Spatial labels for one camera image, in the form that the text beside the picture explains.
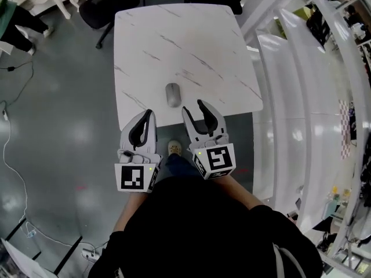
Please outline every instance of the sneaker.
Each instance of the sneaker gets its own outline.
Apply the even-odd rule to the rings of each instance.
[[[176,153],[177,155],[181,156],[181,145],[178,141],[172,140],[168,144],[168,152],[169,156],[173,153]]]
[[[32,44],[31,49],[27,53],[33,56],[35,52],[36,52],[36,46]]]
[[[44,38],[46,37],[49,37],[51,35],[51,33],[54,32],[54,28],[53,27],[49,27],[46,31],[44,31]]]

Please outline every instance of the gray strap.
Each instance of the gray strap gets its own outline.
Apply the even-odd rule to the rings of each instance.
[[[297,261],[297,259],[292,255],[292,253],[290,251],[288,251],[287,249],[285,249],[285,248],[279,248],[279,250],[281,252],[283,252],[291,260],[291,262],[295,265],[296,269],[300,273],[301,278],[306,278],[303,269],[301,268],[301,266],[300,266],[299,262]]]
[[[277,278],[285,278],[285,270],[283,268],[283,262],[282,262],[282,257],[281,257],[280,252],[285,254],[291,260],[291,262],[294,264],[296,269],[299,271],[301,278],[306,278],[305,273],[304,273],[303,269],[301,268],[299,262],[292,255],[292,253],[290,251],[288,251],[285,248],[279,248],[275,244],[273,244],[273,250],[274,250],[274,254],[276,255]]]
[[[278,246],[273,244],[274,254],[276,255],[277,278],[285,278],[285,270],[283,269],[283,262]]]

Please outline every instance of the marble table top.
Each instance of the marble table top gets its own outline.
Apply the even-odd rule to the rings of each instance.
[[[169,4],[118,12],[114,68],[119,126],[145,109],[157,126],[183,123],[186,106],[203,119],[197,99],[222,115],[263,109],[252,60],[228,6]],[[181,106],[171,108],[165,86],[177,83]]]

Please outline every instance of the table leg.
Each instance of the table leg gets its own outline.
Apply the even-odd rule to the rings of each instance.
[[[71,18],[70,13],[67,11],[67,9],[64,7],[61,0],[54,0],[55,4],[58,6],[64,17],[69,20]]]

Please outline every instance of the white cable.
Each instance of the white cable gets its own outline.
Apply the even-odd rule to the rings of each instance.
[[[10,124],[10,119],[8,119],[8,123],[9,123],[9,137],[8,137],[7,142],[5,142],[4,147],[3,147],[3,149],[2,149],[2,158],[3,158],[3,161],[4,161],[5,166],[7,166],[9,169],[11,169],[11,171],[15,172],[15,173],[19,176],[19,178],[21,178],[21,180],[23,181],[24,193],[25,193],[25,195],[26,195],[26,199],[25,199],[26,206],[25,206],[25,208],[24,208],[24,210],[23,210],[23,215],[22,215],[22,217],[19,219],[19,222],[18,222],[18,223],[20,223],[21,220],[23,219],[23,217],[26,216],[26,209],[27,209],[27,199],[28,199],[28,196],[27,196],[26,182],[24,181],[24,179],[22,178],[22,176],[18,173],[18,171],[15,170],[15,169],[13,169],[12,167],[10,167],[10,166],[8,165],[8,163],[5,161],[5,148],[6,148],[7,144],[9,143],[10,138],[11,138],[11,136],[12,136],[12,125]]]
[[[23,177],[19,174],[19,172],[18,172],[17,170],[15,170],[15,169],[13,169],[12,167],[10,167],[10,166],[8,165],[8,163],[5,161],[5,148],[6,148],[7,144],[9,143],[10,138],[11,138],[11,136],[12,136],[12,125],[10,124],[10,119],[8,119],[8,123],[9,123],[9,137],[8,137],[7,142],[5,142],[5,144],[4,144],[4,147],[3,147],[3,150],[2,150],[2,157],[3,157],[3,161],[4,161],[5,166],[7,166],[7,167],[8,167],[9,169],[11,169],[12,171],[14,171],[14,172],[19,176],[19,178],[21,178],[21,180],[23,181],[24,193],[25,193],[25,195],[26,195],[26,199],[25,199],[26,205],[25,205],[25,208],[24,208],[24,210],[23,210],[23,215],[22,215],[22,217],[19,219],[19,222],[18,222],[18,223],[20,223],[21,220],[26,216],[26,209],[27,209],[27,200],[28,200],[28,196],[27,196],[26,182],[24,181]],[[51,240],[51,241],[54,241],[54,242],[56,242],[56,243],[59,243],[59,244],[61,244],[61,245],[64,245],[64,246],[72,247],[72,245],[70,245],[70,244],[66,244],[66,243],[63,243],[63,242],[61,242],[61,241],[55,240],[55,239],[53,239],[53,238],[51,238],[51,237],[49,237],[49,236],[46,236],[46,235],[45,235],[43,232],[41,232],[41,231],[40,231],[36,226],[34,226],[32,223],[30,223],[30,221],[26,221],[26,230],[27,230],[27,235],[26,235],[26,233],[23,232],[23,229],[22,229],[22,227],[21,227],[22,232],[23,232],[27,237],[28,237],[28,235],[30,234],[30,232],[28,231],[27,224],[32,225],[32,227],[33,227],[34,229],[36,229],[40,234],[42,234],[42,235],[43,235],[44,237],[46,237],[47,239],[49,239],[49,240]],[[94,254],[95,254],[95,246],[94,246],[93,244],[90,244],[90,243],[88,243],[88,242],[81,242],[81,243],[79,243],[79,244],[85,244],[85,245],[89,245],[89,246],[91,246],[92,249],[93,249],[93,251],[94,251]]]

